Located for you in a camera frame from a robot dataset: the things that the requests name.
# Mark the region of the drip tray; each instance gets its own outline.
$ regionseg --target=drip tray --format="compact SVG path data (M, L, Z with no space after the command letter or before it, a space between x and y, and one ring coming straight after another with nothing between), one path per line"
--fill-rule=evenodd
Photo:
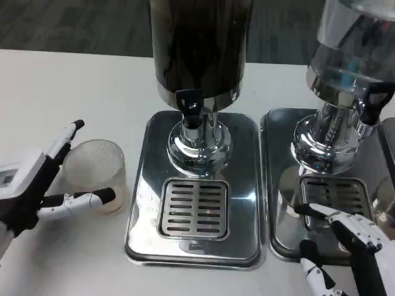
M228 233L228 186L222 181L171 179L165 185L159 233L216 241Z
M250 269L265 258L256 124L219 112L232 138L228 165L195 176L178 170L166 150L181 120L180 112L163 111L147 124L125 251L139 265Z
M304 203L326 205L350 214L360 214L372 220L372 211L364 184L355 178L327 178L305 176L301 178ZM310 230L329 228L329 224L306 216Z
M331 229L318 219L297 215L299 203L327 205L373 220L373 207L386 196L394 196L383 149L377 133L359 147L349 170L321 175L306 170L293 157L291 142L298 122L314 114L310 109L275 109L261 121L261 152L267 195L270 247L279 258L300 260L299 244L316 242L324 264L348 265L349 253L339 245Z

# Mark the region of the metal grille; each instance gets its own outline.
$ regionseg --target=metal grille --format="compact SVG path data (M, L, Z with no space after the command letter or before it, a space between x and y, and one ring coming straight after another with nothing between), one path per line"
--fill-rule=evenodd
M350 214L360 214L372 219L372 210L364 184L354 178L304 177L301 179L304 203L326 205ZM329 228L318 219L306 216L310 229Z
M228 186L222 181L172 179L162 200L163 236L221 239L228 231Z

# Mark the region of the floor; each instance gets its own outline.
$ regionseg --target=floor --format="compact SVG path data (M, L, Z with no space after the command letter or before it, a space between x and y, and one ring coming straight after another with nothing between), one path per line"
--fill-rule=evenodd
M0 0L0 48L152 57L147 0ZM323 0L255 0L247 62L308 64Z

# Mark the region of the black tap handle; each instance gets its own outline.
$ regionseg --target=black tap handle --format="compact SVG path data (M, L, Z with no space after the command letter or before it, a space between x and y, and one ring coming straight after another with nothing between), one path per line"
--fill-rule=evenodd
M203 97L199 89L181 89L175 92L177 106L183 113L184 124L188 128L197 128L201 125L200 115L203 110Z
M184 116L199 116L203 109L203 97L199 89L181 89L175 92L177 106Z
M363 99L364 108L360 120L366 125L375 125L380 117L381 110L390 102L394 92L395 83L393 82L371 83ZM378 100L372 94L386 94L386 96L382 100Z

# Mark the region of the white countertop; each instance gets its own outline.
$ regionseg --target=white countertop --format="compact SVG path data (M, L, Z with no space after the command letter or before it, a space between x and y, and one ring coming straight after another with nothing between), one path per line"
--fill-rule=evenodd
M243 90L226 112L259 124L277 107L317 108L306 66L247 64ZM52 52L0 51L0 160L27 146L45 148L66 123L84 119L74 141L104 138L125 154L133 188L150 117L170 109L159 98L152 59ZM395 114L390 103L383 117ZM0 294L44 295L310 295L301 267L267 249L254 271L136 266L123 252L129 208L39 223L14 240L2 260ZM326 269L357 295L349 268Z

